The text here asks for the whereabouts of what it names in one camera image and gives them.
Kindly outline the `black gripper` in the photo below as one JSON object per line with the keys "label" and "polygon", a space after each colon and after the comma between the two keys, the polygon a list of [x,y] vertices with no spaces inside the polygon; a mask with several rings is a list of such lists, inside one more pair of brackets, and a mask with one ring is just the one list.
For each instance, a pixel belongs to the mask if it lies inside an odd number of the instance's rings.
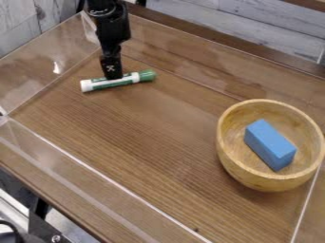
{"label": "black gripper", "polygon": [[88,0],[88,13],[96,20],[105,77],[109,80],[121,79],[122,62],[121,57],[116,55],[121,51],[122,43],[132,39],[128,4],[124,0]]}

